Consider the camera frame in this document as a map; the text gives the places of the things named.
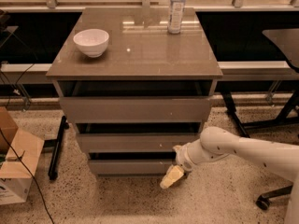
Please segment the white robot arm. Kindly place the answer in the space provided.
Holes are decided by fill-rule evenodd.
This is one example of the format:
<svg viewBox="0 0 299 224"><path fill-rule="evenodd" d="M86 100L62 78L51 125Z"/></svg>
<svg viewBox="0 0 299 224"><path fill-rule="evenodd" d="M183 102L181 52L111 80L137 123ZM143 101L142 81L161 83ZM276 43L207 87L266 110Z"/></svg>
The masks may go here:
<svg viewBox="0 0 299 224"><path fill-rule="evenodd" d="M284 224L299 223L299 146L240 137L219 127L208 127L199 139L173 149L176 164L168 168L160 183L162 189L172 186L194 166L232 154L293 183Z"/></svg>

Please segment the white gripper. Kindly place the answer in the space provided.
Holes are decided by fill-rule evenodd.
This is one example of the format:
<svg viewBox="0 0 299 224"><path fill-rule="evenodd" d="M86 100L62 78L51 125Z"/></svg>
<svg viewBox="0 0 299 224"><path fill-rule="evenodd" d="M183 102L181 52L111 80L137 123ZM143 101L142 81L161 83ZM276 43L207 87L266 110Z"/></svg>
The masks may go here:
<svg viewBox="0 0 299 224"><path fill-rule="evenodd" d="M160 183L162 189L168 189L183 177L184 171L190 172L193 167L205 160L204 150L199 140L183 146L173 146L173 150L176 152L177 165L171 165L167 170Z"/></svg>

